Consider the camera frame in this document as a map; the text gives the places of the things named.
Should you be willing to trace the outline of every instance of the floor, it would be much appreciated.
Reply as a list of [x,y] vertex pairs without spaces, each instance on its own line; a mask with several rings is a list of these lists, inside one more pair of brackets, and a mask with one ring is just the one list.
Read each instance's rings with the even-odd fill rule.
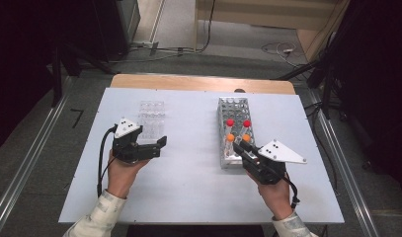
[[[143,7],[144,1],[139,2],[141,13],[142,9],[150,8],[149,6]],[[145,3],[152,4],[154,2],[157,5],[151,6],[151,8],[155,12],[160,9],[161,1],[145,1]],[[140,40],[150,41],[152,38],[153,41],[159,41],[161,47],[191,46],[192,40],[188,35],[192,35],[193,21],[180,21],[181,26],[177,25],[176,21],[170,22],[175,20],[173,11],[178,9],[177,6],[188,9],[188,11],[183,11],[182,18],[184,16],[190,18],[191,4],[193,4],[191,1],[166,0],[155,34],[151,34],[152,31],[146,35],[141,33]],[[199,22],[198,29],[199,46],[202,46],[202,39],[205,37],[203,22]],[[246,32],[248,33],[244,34],[246,36],[251,35],[252,32],[257,32],[257,34],[253,38],[237,37]],[[276,53],[276,48],[271,47],[275,46],[274,44],[269,46],[268,51],[263,51],[262,46],[271,42],[276,42],[278,45],[285,41],[299,45],[293,30],[212,23],[211,41],[207,50],[202,54],[177,57],[176,53],[158,51],[154,55],[155,58],[166,56],[168,58],[152,60],[153,57],[149,56],[149,50],[136,50],[132,51],[124,60],[113,62],[109,66],[122,73],[270,79],[284,75],[291,71],[293,66],[283,60],[285,55],[280,56]],[[301,49],[297,47],[296,50],[295,54],[298,57],[290,55],[286,58],[288,62],[295,65],[306,63],[300,56]],[[103,74],[87,64],[83,67],[85,69],[80,78],[70,78],[72,86],[66,93],[68,98],[65,100],[50,135],[46,138],[46,144],[40,151],[39,159],[26,179],[25,187],[2,228],[0,236],[61,236],[69,228],[69,225],[57,223],[59,213],[62,210],[69,183],[74,176],[103,92],[112,81],[111,75]],[[313,104],[310,92],[304,83],[307,76],[308,73],[304,73],[304,75],[290,80],[304,107]],[[49,92],[40,100],[0,148],[0,197],[8,188],[50,113],[51,96],[51,92]],[[73,127],[77,120],[77,113],[74,110],[83,110],[84,113],[77,125]],[[399,185],[387,175],[376,174],[370,169],[362,169],[365,158],[353,131],[346,122],[339,120],[337,111],[332,110],[331,114],[331,123],[341,142],[349,166],[358,181],[367,207],[372,213],[378,236],[402,236],[402,193]],[[333,156],[319,122],[316,122],[316,131],[322,140],[323,146],[319,146],[320,152],[333,187],[337,186],[339,193],[337,201],[346,221],[341,225],[329,225],[329,236],[364,236],[344,179],[339,175],[336,165],[334,170],[330,166],[329,157],[333,159]],[[321,233],[323,229],[321,225],[309,224],[308,226],[316,234]],[[263,228],[266,236],[272,236],[274,228],[271,224],[264,225]],[[119,224],[115,228],[113,236],[124,236],[125,232],[126,225]]]

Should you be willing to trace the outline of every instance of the gray floor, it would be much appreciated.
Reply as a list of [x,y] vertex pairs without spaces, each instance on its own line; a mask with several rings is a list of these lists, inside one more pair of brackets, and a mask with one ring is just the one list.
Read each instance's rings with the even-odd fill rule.
[[[193,47],[194,15],[195,1],[165,0],[154,41],[159,42],[159,47]],[[208,21],[199,21],[197,27],[197,48],[203,48],[208,35]],[[265,49],[268,53],[262,52],[264,45],[267,45]],[[294,49],[288,58],[292,64],[306,63],[296,30],[245,24],[213,22],[209,46],[203,54],[284,62],[277,53],[277,46],[283,56],[284,49]]]
[[[297,40],[288,32],[285,32],[284,36],[289,41]],[[237,43],[236,47],[240,47],[240,50],[244,50],[243,45],[247,45],[243,44],[245,43],[244,40]],[[274,59],[268,59],[263,58],[261,53],[266,55],[257,49],[249,53],[248,57],[242,57],[241,54],[219,53],[216,55],[205,52],[163,60],[136,62],[134,61],[136,59],[152,59],[149,57],[149,51],[139,50],[131,52],[123,62],[111,63],[110,66],[122,73],[166,73],[252,79],[277,78],[292,70],[292,66],[281,60],[278,55],[273,55]],[[157,52],[155,57],[168,55],[171,54]],[[65,107],[40,154],[39,161],[28,178],[26,186],[0,236],[61,236],[69,227],[58,224],[57,220],[104,89],[109,87],[112,80],[112,76],[105,75],[97,69],[90,66],[84,66],[84,68],[80,78],[75,79],[70,97],[66,101]],[[300,96],[303,105],[306,106],[312,103],[303,80],[304,78],[300,76],[291,79],[291,82],[295,85],[295,91]],[[10,184],[38,134],[49,112],[50,103],[51,92],[41,99],[0,148],[0,197]],[[75,128],[72,126],[78,115],[71,112],[71,109],[84,110],[83,117]],[[366,171],[361,168],[365,158],[358,141],[348,124],[339,121],[337,112],[332,111],[331,113],[332,123],[360,184],[367,205],[370,210],[377,213],[374,220],[380,236],[402,236],[402,215],[397,214],[402,210],[402,193],[398,184],[389,176],[377,175],[370,170]],[[318,122],[316,129],[325,147],[329,149]],[[320,151],[327,172],[334,182],[333,171],[328,163],[328,158],[322,149]],[[337,176],[340,194],[337,199],[346,223],[330,225],[328,227],[329,236],[363,236],[355,210],[338,172]],[[322,226],[318,225],[309,225],[309,227],[315,233],[319,233],[322,229]],[[264,229],[267,236],[272,236],[274,231],[272,225],[265,225]],[[123,236],[125,231],[126,225],[119,224],[113,236]]]

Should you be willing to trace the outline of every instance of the table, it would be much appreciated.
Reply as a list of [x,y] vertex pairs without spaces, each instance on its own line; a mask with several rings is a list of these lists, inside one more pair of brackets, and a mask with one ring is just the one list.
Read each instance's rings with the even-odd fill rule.
[[[240,88],[247,93],[231,93]],[[305,166],[286,166],[299,190],[301,205],[297,212],[302,219],[312,223],[344,222],[302,105],[293,94],[289,82],[166,75],[115,76],[111,88],[105,91],[59,222],[75,222],[96,202],[98,148],[105,131],[121,118],[120,113],[132,119],[137,116],[139,101],[163,100],[168,144],[162,149],[161,157],[152,160],[138,174],[120,222],[269,223],[272,214],[257,194],[256,184],[242,169],[220,169],[216,124],[219,96],[249,98],[256,142],[269,141],[272,133],[307,157]],[[270,109],[261,111],[261,103],[266,103]],[[187,119],[192,121],[192,117],[198,119],[201,129],[188,129]]]
[[[209,20],[212,1],[196,0],[194,48],[198,20]],[[215,2],[213,20],[296,29],[305,56],[311,61],[339,28],[348,6],[349,0],[219,0]]]

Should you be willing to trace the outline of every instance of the person's left hand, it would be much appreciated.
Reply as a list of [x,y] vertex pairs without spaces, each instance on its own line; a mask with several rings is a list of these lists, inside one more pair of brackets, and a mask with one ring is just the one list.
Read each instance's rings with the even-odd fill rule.
[[[109,162],[114,159],[112,150],[109,155]],[[135,164],[127,164],[119,159],[115,159],[108,168],[108,192],[109,194],[125,199],[130,187],[135,181],[136,174],[150,160],[138,161]]]

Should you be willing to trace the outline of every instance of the wire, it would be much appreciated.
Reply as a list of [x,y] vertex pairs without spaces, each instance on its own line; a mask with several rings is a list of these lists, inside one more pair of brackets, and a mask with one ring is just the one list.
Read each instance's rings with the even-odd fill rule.
[[324,153],[325,153],[326,156],[327,156],[327,160],[329,161],[330,167],[331,167],[331,169],[332,169],[332,171],[333,171],[333,179],[334,179],[334,184],[333,184],[333,186],[334,186],[334,190],[335,190],[336,194],[338,194],[338,191],[337,191],[337,187],[338,187],[337,172],[336,172],[336,169],[335,169],[335,167],[334,167],[333,160],[331,159],[329,153],[327,152],[326,147],[323,145],[323,142],[321,141],[320,137],[317,135],[317,131],[316,131],[316,129],[315,129],[315,122],[317,121],[317,116],[318,116],[318,113],[319,113],[320,110],[321,110],[322,105],[323,105],[322,103],[321,103],[320,105],[318,105],[317,108],[316,108],[316,109],[314,110],[314,112],[312,113],[311,131],[312,131],[312,133],[314,134],[314,136],[315,136],[315,138],[317,139],[317,141],[320,143],[320,145],[321,145],[321,147],[322,147]]
[[321,231],[320,237],[323,237],[327,234],[327,236],[329,236],[329,226],[328,225],[324,225],[323,230]]
[[99,172],[98,172],[98,176],[97,176],[97,195],[98,197],[102,194],[102,180],[103,180],[103,176],[102,176],[102,163],[103,163],[103,153],[104,153],[104,149],[105,149],[105,142],[106,142],[106,138],[108,137],[109,133],[111,132],[115,132],[117,130],[118,126],[115,124],[114,127],[109,128],[105,135],[102,138],[102,144],[100,146],[100,153],[99,153]]
[[114,156],[114,158],[111,161],[109,161],[108,165],[106,166],[105,170],[103,171],[102,176],[100,177],[101,180],[103,180],[103,177],[105,177],[105,173],[108,170],[109,166],[111,166],[112,162],[114,162],[114,160],[116,160],[116,159],[117,159],[117,157]]
[[292,197],[292,203],[290,204],[290,207],[292,209],[296,208],[296,205],[300,202],[300,200],[298,199],[298,189],[296,188],[296,185],[290,181],[289,179],[289,174],[286,172],[287,177],[285,176],[281,176],[278,172],[276,172],[273,168],[263,164],[263,167],[265,168],[265,170],[271,172],[272,174],[274,174],[275,176],[277,176],[278,178],[284,180],[285,182],[287,182],[288,184],[290,184],[290,187],[293,190],[293,197]]
[[323,104],[323,103],[322,103],[322,102],[317,102],[317,103],[315,103],[315,104],[312,104],[312,105],[309,105],[309,106],[304,107],[304,109],[307,110],[307,109],[309,109],[309,108],[311,108],[311,107],[320,106],[321,104]]
[[[267,46],[272,45],[272,44],[276,44],[276,45],[277,45],[277,46],[276,46],[276,52],[269,52],[269,51],[268,51]],[[289,48],[289,49],[291,49],[291,52],[290,52],[290,53],[287,53],[286,56],[283,56],[283,55],[281,54],[281,52],[280,52],[280,46],[281,46],[281,45],[290,45],[290,48]],[[302,64],[294,64],[294,63],[292,63],[292,62],[290,62],[290,61],[287,60],[287,58],[288,58],[290,55],[295,55],[293,52],[296,50],[296,44],[293,43],[293,42],[289,42],[289,41],[286,41],[286,42],[269,42],[269,43],[266,43],[265,45],[261,46],[261,50],[262,50],[263,52],[265,52],[265,53],[268,53],[268,54],[277,54],[283,61],[285,61],[287,64],[293,66],[293,69],[292,69],[292,70],[294,70],[295,68],[297,68],[297,67],[299,67],[299,66],[302,65]],[[307,78],[303,73],[301,73],[301,75],[302,75],[302,77],[303,77],[305,80],[308,80],[308,78]]]
[[309,45],[309,47],[305,50],[305,54],[308,52],[309,48],[311,48],[311,46],[314,44],[315,40],[317,39],[317,37],[323,32],[324,29],[326,29],[327,25],[329,25],[330,19],[333,16],[334,10],[336,10],[337,5],[339,4],[340,0],[337,0],[336,5],[334,6],[332,12],[330,13],[329,18],[327,19],[326,24],[324,25],[323,28],[321,28],[321,30],[317,33],[317,35],[315,35],[314,39],[312,39],[311,44]]
[[202,24],[202,29],[203,29],[203,34],[206,35],[206,11],[203,11],[204,16],[203,16],[203,24]]
[[[164,51],[173,51],[173,52],[179,52],[179,54],[177,55],[168,55],[168,56],[164,56],[164,57],[159,57],[159,58],[153,58],[153,59],[145,59],[145,60],[125,60],[125,61],[113,61],[113,62],[145,62],[145,61],[155,61],[155,60],[161,60],[164,58],[168,58],[168,57],[173,57],[173,56],[180,56],[180,55],[184,55],[184,54],[196,54],[196,53],[201,53],[204,52],[206,50],[206,48],[209,46],[209,42],[210,42],[210,28],[212,26],[212,17],[213,17],[213,12],[215,9],[215,2],[216,0],[213,0],[212,2],[212,8],[210,10],[210,15],[209,15],[209,23],[207,26],[207,40],[206,43],[204,44],[203,48],[201,49],[195,49],[195,51],[193,51],[193,49],[191,47],[158,47],[155,48],[155,50],[164,50]],[[145,47],[145,46],[139,46],[138,48],[145,48],[145,49],[150,49],[149,47]]]

